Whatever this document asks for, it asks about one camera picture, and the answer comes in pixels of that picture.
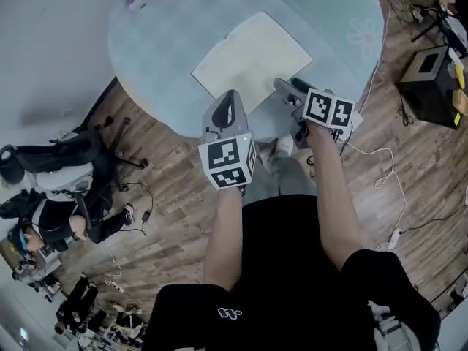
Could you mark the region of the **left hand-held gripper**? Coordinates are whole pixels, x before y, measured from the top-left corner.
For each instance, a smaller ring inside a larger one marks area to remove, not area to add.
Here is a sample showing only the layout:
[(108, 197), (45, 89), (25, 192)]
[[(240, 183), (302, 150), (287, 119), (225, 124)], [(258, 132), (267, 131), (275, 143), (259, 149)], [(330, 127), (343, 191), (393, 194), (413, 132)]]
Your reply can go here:
[(213, 187), (222, 190), (251, 183), (256, 149), (240, 94), (231, 89), (218, 97), (203, 116), (203, 128), (198, 151)]

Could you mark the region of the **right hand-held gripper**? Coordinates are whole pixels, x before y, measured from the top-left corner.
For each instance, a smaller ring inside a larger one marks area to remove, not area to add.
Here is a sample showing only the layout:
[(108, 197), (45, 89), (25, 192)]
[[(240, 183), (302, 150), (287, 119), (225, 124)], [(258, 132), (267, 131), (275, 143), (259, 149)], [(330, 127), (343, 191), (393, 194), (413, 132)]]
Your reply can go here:
[(291, 84), (275, 78), (273, 86), (285, 104), (296, 107), (290, 134), (297, 148), (308, 148), (306, 121), (328, 128), (337, 142), (346, 142), (362, 122), (354, 101), (330, 91), (319, 91), (305, 80), (293, 78)]

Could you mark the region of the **person's left forearm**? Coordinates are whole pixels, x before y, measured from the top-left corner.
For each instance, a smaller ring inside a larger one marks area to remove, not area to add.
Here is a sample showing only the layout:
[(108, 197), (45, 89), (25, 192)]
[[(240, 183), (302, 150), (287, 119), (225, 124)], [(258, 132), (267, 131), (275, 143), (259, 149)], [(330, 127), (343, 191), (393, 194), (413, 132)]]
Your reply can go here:
[(230, 291), (241, 277), (242, 196), (232, 187), (219, 192), (203, 264), (203, 281)]

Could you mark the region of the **person's right forearm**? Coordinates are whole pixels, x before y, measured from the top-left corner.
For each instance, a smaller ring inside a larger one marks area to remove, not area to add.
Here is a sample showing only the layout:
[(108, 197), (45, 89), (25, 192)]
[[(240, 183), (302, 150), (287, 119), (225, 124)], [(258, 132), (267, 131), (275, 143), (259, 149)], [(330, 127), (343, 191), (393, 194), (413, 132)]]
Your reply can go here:
[(317, 210), (324, 252), (341, 270), (366, 241), (348, 191), (338, 148), (329, 129), (306, 123), (307, 143), (314, 156)]

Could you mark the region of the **person's white shoe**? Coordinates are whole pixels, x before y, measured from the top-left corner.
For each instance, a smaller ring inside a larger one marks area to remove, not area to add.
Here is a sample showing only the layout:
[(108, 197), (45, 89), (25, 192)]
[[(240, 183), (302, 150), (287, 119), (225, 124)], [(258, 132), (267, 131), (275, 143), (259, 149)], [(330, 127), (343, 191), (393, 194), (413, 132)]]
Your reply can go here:
[(276, 141), (274, 154), (280, 157), (290, 157), (294, 147), (293, 137), (290, 134), (285, 135)]

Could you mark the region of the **light blue tablecloth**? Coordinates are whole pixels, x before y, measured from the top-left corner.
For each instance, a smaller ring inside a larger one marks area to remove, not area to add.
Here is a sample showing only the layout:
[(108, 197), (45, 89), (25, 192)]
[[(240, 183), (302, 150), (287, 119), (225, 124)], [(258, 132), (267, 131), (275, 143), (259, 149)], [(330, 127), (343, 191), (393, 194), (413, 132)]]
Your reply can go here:
[(206, 53), (256, 13), (269, 14), (311, 56), (298, 77), (359, 100), (382, 49), (379, 0), (150, 0), (137, 12), (118, 0), (108, 52), (121, 85), (145, 112), (200, 137), (212, 96), (192, 72)]

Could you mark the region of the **person's grey trousers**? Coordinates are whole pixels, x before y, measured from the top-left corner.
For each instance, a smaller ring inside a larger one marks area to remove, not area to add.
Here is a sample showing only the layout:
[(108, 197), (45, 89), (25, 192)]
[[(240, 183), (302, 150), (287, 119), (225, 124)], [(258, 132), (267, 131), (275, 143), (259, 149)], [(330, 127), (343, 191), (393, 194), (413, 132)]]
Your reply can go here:
[(257, 155), (252, 182), (246, 185), (242, 206), (282, 195), (317, 195), (315, 183), (299, 161), (280, 157), (269, 146)]

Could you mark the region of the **black cabinet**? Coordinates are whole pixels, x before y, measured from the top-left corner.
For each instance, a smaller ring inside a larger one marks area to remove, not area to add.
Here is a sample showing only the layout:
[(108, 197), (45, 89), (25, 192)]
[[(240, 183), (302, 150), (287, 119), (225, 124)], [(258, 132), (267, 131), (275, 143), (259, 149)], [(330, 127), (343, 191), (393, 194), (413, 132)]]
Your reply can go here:
[(419, 50), (396, 87), (417, 119), (458, 129), (463, 115), (454, 108), (452, 96), (456, 89), (468, 96), (468, 67), (463, 79), (454, 79), (448, 69), (452, 62), (463, 63), (449, 45)]

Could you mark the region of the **black office chair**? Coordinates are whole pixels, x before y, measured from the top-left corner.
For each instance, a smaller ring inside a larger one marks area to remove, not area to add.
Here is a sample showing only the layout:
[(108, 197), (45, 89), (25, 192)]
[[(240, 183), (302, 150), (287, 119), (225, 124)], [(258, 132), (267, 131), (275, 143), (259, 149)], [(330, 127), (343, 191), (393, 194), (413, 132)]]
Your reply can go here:
[(5, 145), (0, 148), (0, 179), (16, 185), (30, 175), (32, 186), (38, 192), (53, 196), (84, 192), (93, 183), (114, 184), (122, 192), (124, 186), (118, 179), (118, 166), (142, 170), (148, 167), (148, 160), (125, 160), (117, 149), (131, 123), (128, 117), (121, 122), (111, 144), (105, 144), (99, 131), (112, 123), (113, 118), (108, 116), (102, 126), (78, 127), (61, 139), (51, 140), (48, 146)]

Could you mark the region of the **black metal chair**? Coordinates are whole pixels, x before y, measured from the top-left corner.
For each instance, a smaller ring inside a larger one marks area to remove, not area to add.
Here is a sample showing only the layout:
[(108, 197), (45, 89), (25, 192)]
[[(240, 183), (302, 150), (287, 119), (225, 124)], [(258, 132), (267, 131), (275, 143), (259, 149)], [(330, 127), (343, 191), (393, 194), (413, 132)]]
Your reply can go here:
[(411, 39), (411, 43), (417, 42), (426, 36), (432, 29), (438, 28), (444, 36), (446, 43), (462, 57), (468, 56), (468, 23), (459, 15), (443, 8), (424, 7), (415, 5), (412, 11), (413, 17), (420, 23), (426, 16), (432, 19), (432, 23)]

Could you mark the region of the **tan wooden object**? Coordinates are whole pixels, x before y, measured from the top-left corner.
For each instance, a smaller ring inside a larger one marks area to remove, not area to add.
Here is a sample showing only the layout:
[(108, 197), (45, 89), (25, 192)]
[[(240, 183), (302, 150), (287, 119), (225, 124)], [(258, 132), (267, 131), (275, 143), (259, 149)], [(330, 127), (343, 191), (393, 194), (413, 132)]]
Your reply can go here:
[(461, 89), (453, 91), (452, 104), (460, 114), (468, 116), (468, 96)]

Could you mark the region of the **person's black shirt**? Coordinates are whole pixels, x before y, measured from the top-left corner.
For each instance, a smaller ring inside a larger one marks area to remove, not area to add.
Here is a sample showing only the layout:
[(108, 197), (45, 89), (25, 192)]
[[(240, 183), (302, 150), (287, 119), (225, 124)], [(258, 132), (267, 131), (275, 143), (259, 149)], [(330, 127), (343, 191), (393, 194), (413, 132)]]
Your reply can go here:
[(440, 317), (392, 252), (362, 249), (342, 269), (325, 255), (317, 200), (282, 195), (244, 206), (241, 278), (231, 290), (169, 284), (142, 351), (377, 351), (373, 305), (433, 351)]

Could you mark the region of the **grey worn pack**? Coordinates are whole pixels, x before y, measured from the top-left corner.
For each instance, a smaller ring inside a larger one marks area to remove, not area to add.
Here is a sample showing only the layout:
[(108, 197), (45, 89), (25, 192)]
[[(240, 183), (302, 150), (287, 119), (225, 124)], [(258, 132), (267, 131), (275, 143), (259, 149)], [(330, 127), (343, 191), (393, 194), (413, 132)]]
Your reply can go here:
[(403, 331), (402, 324), (391, 314), (388, 306), (381, 306), (368, 301), (376, 327), (374, 340), (377, 351), (405, 351), (408, 339)]

